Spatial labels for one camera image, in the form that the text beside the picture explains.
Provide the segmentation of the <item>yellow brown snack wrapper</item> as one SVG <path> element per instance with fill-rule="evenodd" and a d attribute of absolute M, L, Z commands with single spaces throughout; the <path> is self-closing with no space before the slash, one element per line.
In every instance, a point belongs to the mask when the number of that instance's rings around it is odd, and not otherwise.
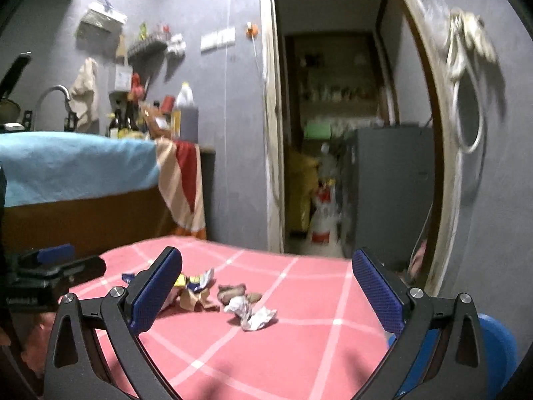
<path fill-rule="evenodd" d="M 178 305 L 185 312 L 194 312 L 197 307 L 204 311 L 218 312 L 220 306 L 210 299 L 210 286 L 212 283 L 213 280 L 200 293 L 191 293 L 189 290 L 183 291 L 179 296 L 169 293 L 162 305 L 161 312 L 175 305 Z"/>

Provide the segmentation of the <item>white paper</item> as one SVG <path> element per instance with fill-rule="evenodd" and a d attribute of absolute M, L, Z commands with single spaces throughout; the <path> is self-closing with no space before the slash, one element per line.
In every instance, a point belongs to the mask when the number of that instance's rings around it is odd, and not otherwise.
<path fill-rule="evenodd" d="M 244 296 L 232 298 L 230 303 L 224 306 L 223 312 L 237 317 L 240 320 L 240 328 L 244 331 L 261 330 L 274 321 L 277 315 L 276 310 L 269 310 L 266 307 L 254 310 L 252 304 Z"/>

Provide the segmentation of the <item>blue plastic bucket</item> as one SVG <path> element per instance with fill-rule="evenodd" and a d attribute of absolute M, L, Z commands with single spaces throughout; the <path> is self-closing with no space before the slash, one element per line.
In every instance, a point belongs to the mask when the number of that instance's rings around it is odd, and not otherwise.
<path fill-rule="evenodd" d="M 497 319 L 483 313 L 479 313 L 478 318 L 488 365 L 488 399 L 494 399 L 518 366 L 517 343 L 512 333 Z M 421 352 L 399 389 L 400 395 L 411 391 L 421 381 L 423 370 L 438 336 L 439 330 L 429 330 L 425 335 Z"/>

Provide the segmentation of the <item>light blue cloth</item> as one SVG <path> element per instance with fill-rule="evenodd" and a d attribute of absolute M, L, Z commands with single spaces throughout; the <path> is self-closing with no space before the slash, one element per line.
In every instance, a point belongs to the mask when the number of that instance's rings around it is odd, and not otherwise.
<path fill-rule="evenodd" d="M 153 141 L 65 132 L 1 135 L 8 207 L 88 200 L 158 184 Z"/>

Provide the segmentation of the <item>brown food scrap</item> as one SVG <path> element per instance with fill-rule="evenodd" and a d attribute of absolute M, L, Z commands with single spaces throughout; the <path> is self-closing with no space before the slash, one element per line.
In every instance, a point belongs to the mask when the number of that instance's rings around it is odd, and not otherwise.
<path fill-rule="evenodd" d="M 246 284 L 237 285 L 220 285 L 217 293 L 217 299 L 223 305 L 228 305 L 232 298 L 244 296 L 251 304 L 259 302 L 262 299 L 261 293 L 248 293 Z"/>

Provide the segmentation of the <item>white red sack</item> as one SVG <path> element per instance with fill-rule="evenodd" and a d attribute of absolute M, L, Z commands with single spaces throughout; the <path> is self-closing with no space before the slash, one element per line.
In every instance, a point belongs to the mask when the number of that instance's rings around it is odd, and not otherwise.
<path fill-rule="evenodd" d="M 335 199 L 335 180 L 319 180 L 312 197 L 314 211 L 307 234 L 309 251 L 313 255 L 342 258 L 339 240 L 339 215 Z"/>

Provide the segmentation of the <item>metal faucet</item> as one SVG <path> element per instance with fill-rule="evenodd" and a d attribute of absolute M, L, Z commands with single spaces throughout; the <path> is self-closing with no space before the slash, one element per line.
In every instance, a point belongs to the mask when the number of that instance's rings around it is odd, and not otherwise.
<path fill-rule="evenodd" d="M 33 113 L 33 128 L 46 130 L 60 126 L 64 132 L 76 132 L 79 117 L 71 106 L 71 100 L 71 92 L 65 85 L 56 84 L 48 87 L 37 99 Z"/>

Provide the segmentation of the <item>striped red beige towel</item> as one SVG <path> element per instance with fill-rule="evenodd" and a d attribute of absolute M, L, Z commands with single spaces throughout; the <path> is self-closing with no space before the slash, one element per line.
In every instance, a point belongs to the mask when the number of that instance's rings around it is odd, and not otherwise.
<path fill-rule="evenodd" d="M 155 152 L 158 189 L 175 224 L 174 234 L 206 239 L 199 145 L 159 138 L 155 141 Z"/>

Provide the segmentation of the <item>grey cabinet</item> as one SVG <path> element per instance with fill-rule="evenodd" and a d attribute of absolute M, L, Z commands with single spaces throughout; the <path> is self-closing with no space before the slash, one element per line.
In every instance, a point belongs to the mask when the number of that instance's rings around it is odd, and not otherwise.
<path fill-rule="evenodd" d="M 434 133 L 418 125 L 370 126 L 345 135 L 340 241 L 403 270 L 422 240 L 434 199 Z"/>

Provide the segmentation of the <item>beige hanging rag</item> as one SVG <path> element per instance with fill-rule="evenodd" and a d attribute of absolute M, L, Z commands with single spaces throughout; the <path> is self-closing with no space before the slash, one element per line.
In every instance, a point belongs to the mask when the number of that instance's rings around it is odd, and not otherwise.
<path fill-rule="evenodd" d="M 69 89 L 69 103 L 78 118 L 77 132 L 88 132 L 99 119 L 98 68 L 93 58 L 86 58 Z"/>

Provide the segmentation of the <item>grey box on counter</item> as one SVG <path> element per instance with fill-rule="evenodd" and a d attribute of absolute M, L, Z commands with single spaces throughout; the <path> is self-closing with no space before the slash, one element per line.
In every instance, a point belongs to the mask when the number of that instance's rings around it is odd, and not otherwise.
<path fill-rule="evenodd" d="M 199 142 L 199 109 L 176 107 L 171 113 L 171 139 Z"/>

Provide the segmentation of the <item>red cup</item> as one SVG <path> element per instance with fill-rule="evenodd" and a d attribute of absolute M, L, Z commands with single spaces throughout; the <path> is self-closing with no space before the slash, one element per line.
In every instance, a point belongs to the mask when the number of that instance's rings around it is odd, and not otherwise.
<path fill-rule="evenodd" d="M 174 108 L 175 98 L 174 96 L 167 95 L 161 102 L 160 110 L 163 114 L 170 114 Z"/>

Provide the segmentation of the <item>white plastic bottle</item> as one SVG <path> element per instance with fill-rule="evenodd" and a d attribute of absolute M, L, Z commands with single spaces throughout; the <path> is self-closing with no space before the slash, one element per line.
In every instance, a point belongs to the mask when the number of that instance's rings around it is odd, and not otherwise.
<path fill-rule="evenodd" d="M 184 81 L 177 97 L 175 98 L 175 107 L 193 107 L 194 105 L 193 89 L 188 82 Z"/>

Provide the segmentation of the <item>wall rack shelf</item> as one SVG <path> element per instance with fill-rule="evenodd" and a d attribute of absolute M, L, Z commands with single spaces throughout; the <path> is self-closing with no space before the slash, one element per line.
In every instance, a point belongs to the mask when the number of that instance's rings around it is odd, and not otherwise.
<path fill-rule="evenodd" d="M 169 36 L 165 32 L 151 33 L 146 39 L 137 40 L 127 48 L 127 58 L 135 60 L 150 56 L 156 52 L 163 52 L 167 48 Z"/>

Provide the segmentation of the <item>white wall switch panel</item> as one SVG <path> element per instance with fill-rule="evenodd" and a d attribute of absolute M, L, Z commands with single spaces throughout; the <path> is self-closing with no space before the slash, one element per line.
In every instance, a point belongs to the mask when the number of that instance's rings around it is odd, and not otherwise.
<path fill-rule="evenodd" d="M 236 42 L 236 27 L 231 26 L 222 30 L 208 33 L 202 36 L 200 50 L 210 52 L 220 48 L 226 48 L 234 45 Z"/>

